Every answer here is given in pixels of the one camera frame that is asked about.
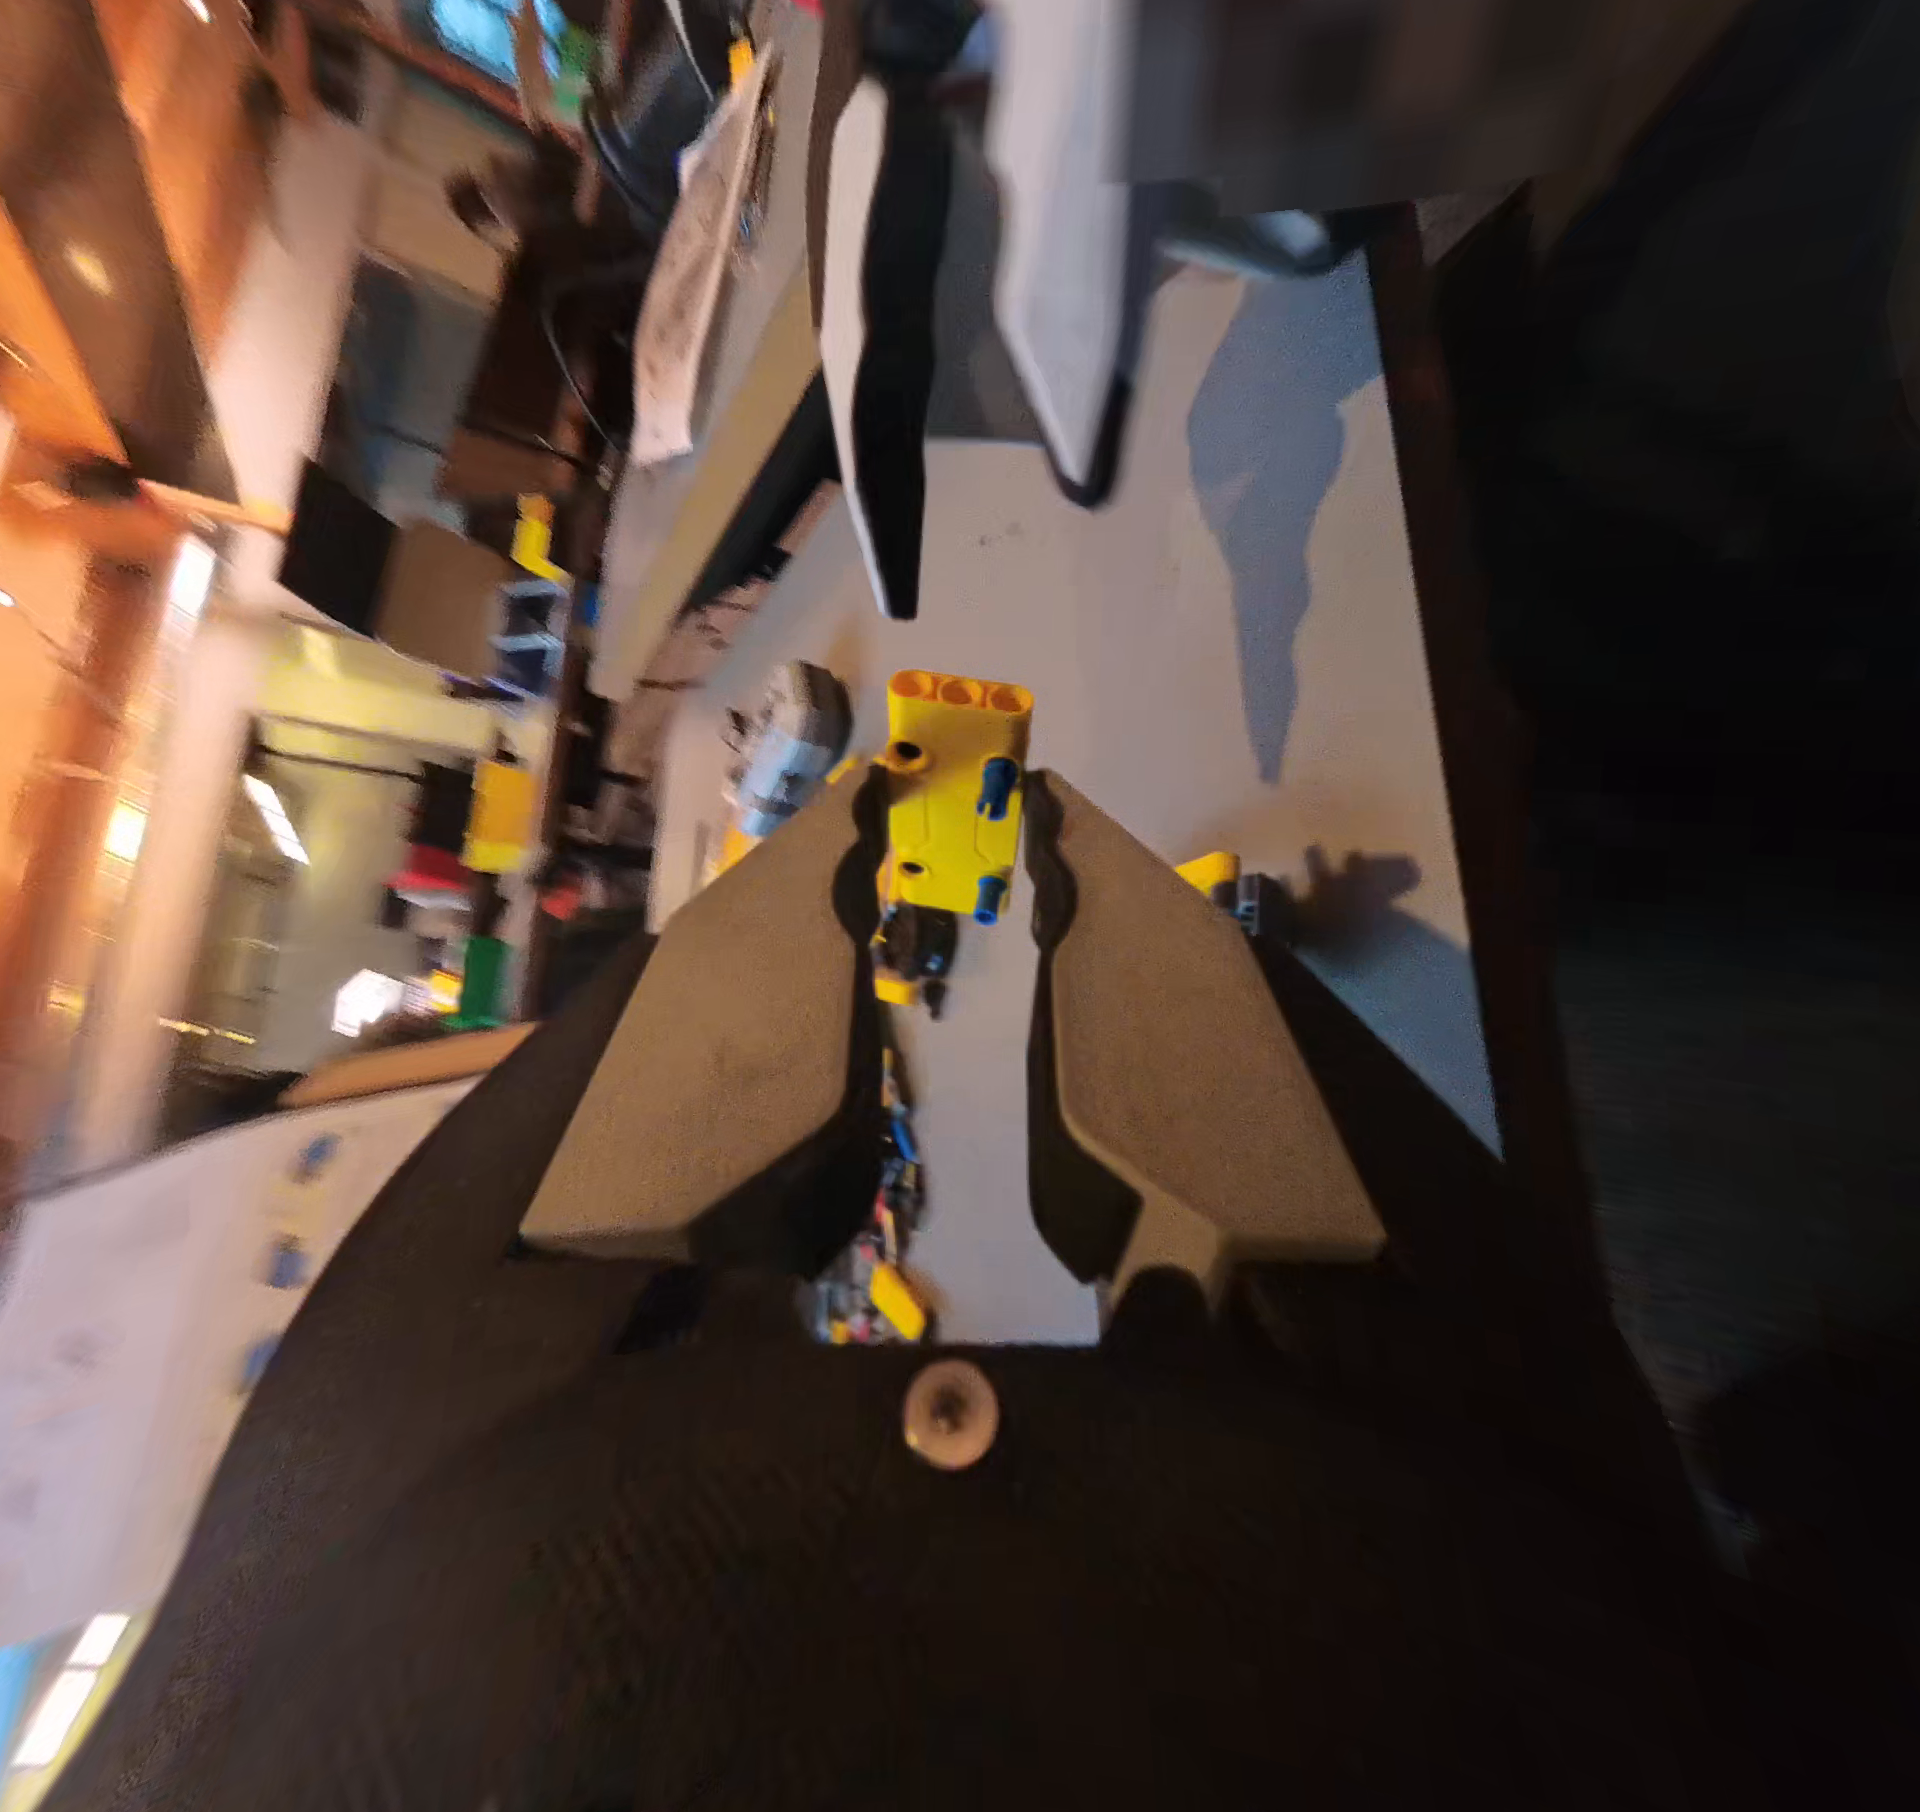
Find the wooden clipboard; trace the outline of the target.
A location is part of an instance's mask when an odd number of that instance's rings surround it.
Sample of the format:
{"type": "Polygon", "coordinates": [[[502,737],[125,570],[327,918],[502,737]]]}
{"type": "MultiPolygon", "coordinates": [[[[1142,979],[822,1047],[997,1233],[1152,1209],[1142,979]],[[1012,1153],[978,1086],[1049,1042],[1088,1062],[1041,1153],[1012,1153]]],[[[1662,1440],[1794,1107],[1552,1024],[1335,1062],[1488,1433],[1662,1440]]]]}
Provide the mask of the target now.
{"type": "Polygon", "coordinates": [[[481,1079],[514,1056],[540,1022],[501,1028],[388,1034],[380,1044],[354,1044],[325,1058],[276,1097],[276,1110],[349,1104],[456,1079],[481,1079]]]}

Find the colour printed instruction sheet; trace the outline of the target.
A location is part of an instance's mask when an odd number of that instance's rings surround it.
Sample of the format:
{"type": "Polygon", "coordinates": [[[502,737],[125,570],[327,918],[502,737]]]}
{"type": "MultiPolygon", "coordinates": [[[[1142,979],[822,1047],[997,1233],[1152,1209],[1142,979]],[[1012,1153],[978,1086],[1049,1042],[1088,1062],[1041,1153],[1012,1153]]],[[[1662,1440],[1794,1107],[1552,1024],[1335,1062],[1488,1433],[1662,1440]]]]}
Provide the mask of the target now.
{"type": "Polygon", "coordinates": [[[2,1314],[4,1643],[157,1606],[276,1345],[474,1086],[277,1110],[26,1209],[2,1314]]]}

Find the yellow brick panel with pins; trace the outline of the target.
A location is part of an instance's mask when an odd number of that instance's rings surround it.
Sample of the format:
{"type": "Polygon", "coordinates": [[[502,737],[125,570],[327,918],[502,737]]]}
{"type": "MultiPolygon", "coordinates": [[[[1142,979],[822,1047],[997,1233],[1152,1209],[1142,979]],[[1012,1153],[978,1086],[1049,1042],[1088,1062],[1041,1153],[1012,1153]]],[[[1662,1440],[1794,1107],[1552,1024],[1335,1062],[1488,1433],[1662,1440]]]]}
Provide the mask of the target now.
{"type": "Polygon", "coordinates": [[[994,927],[1007,910],[1034,700],[1016,683],[899,670],[886,683],[886,901],[994,927]]]}

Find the pile of loose brick pieces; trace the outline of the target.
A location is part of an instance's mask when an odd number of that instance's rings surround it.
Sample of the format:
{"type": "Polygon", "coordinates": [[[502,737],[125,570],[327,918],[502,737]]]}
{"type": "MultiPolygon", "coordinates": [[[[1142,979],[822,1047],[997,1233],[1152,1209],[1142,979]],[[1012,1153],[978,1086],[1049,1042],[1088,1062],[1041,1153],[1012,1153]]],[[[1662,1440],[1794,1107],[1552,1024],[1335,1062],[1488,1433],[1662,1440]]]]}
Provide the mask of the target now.
{"type": "Polygon", "coordinates": [[[822,1345],[924,1345],[938,1324],[931,1280],[912,1270],[929,1183],[899,1014],[938,1020],[955,956],[954,912],[889,896],[872,942],[881,1031],[879,1182],[863,1221],[812,1286],[809,1326],[822,1345]]]}

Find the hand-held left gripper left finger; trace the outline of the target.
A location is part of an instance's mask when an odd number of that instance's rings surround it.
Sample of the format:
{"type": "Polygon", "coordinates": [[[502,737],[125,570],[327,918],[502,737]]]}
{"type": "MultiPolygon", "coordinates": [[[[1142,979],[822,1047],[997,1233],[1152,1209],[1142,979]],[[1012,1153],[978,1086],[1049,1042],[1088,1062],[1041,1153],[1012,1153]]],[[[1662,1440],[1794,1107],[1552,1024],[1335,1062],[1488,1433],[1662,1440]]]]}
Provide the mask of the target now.
{"type": "Polygon", "coordinates": [[[517,1238],[815,1278],[875,1209],[886,778],[846,770],[652,945],[517,1238]]]}

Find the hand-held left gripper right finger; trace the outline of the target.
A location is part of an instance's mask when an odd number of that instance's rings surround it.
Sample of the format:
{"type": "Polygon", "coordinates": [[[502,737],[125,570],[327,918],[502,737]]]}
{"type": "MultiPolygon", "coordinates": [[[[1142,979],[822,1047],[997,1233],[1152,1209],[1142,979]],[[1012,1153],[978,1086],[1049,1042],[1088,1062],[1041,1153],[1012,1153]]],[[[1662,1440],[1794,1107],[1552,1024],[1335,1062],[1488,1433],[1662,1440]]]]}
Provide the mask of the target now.
{"type": "Polygon", "coordinates": [[[1235,918],[1056,770],[1024,784],[1026,1195],[1114,1319],[1153,1274],[1370,1266],[1385,1228],[1235,918]]]}

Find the crumpled paper sheet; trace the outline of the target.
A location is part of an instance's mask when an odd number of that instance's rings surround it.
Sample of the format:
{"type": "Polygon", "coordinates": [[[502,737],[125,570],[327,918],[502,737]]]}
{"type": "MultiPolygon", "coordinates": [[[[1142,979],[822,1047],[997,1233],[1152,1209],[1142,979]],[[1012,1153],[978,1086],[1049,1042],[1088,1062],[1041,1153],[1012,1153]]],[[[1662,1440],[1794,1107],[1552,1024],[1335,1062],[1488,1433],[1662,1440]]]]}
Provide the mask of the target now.
{"type": "Polygon", "coordinates": [[[756,182],[783,52],[756,52],[678,158],[678,199],[647,275],[634,337],[628,462],[640,470],[693,449],[708,395],[711,337],[733,279],[740,218],[756,182]]]}

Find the long grey table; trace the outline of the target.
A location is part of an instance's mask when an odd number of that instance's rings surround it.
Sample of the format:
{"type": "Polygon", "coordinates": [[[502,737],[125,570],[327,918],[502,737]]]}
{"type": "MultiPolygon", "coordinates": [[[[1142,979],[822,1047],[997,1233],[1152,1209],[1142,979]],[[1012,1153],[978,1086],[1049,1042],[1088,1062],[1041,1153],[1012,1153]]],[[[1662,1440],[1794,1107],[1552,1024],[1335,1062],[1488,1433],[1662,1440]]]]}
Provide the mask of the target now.
{"type": "Polygon", "coordinates": [[[801,10],[770,23],[771,158],[764,219],[733,252],[693,440],[652,468],[629,466],[613,496],[588,692],[621,701],[695,595],[746,490],[819,368],[806,239],[807,136],[822,27],[801,10]]]}

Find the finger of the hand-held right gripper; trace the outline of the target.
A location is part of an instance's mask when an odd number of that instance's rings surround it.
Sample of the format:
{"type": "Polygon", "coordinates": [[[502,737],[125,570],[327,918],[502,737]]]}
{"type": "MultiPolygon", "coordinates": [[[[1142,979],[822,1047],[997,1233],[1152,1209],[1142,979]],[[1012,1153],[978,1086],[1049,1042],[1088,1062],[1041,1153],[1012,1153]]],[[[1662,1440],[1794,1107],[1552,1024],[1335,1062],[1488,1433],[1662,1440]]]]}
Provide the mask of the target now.
{"type": "Polygon", "coordinates": [[[996,39],[985,155],[996,326],[1069,503],[1102,508],[1130,407],[1149,241],[1122,173],[1120,0],[980,0],[996,39]]]}
{"type": "Polygon", "coordinates": [[[863,76],[828,151],[819,360],[842,498],[876,610],[920,611],[952,143],[924,94],[863,76]]]}

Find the grey brick bucket assembly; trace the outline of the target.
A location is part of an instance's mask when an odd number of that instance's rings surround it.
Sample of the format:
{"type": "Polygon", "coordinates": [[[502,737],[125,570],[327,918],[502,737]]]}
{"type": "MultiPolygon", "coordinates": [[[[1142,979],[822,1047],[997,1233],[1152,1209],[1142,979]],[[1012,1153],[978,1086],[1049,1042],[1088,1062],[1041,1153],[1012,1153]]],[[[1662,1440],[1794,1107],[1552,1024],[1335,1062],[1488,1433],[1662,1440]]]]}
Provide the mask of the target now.
{"type": "Polygon", "coordinates": [[[1253,942],[1294,945],[1299,914],[1289,888],[1265,871],[1249,868],[1238,854],[1215,850],[1175,865],[1176,874],[1203,893],[1219,912],[1253,942]]]}

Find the grey battery box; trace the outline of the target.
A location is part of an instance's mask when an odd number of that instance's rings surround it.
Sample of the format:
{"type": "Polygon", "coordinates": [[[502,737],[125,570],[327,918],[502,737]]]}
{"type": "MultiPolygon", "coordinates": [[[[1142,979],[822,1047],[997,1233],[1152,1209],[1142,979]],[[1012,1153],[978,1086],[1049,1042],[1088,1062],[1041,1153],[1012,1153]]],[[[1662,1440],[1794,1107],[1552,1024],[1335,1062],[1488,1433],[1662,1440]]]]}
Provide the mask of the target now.
{"type": "Polygon", "coordinates": [[[852,743],[852,698],[828,669],[791,660],[745,711],[729,711],[733,828],[760,842],[795,817],[852,743]]]}

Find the grey desk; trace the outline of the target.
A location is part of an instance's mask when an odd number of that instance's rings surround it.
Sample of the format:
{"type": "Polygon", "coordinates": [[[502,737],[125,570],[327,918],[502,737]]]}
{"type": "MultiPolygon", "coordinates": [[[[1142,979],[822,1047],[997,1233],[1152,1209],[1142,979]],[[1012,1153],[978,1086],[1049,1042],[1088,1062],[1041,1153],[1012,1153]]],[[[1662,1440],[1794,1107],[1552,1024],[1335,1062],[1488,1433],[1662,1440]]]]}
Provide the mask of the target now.
{"type": "Polygon", "coordinates": [[[776,669],[846,685],[856,753],[881,745],[901,669],[1010,681],[1037,701],[1026,762],[1166,862],[1232,850],[1325,901],[1311,969],[1501,1149],[1367,264],[1180,269],[1140,371],[1100,511],[1030,446],[931,446],[912,624],[879,617],[828,500],[666,731],[650,925],[705,874],[722,720],[776,669]]]}

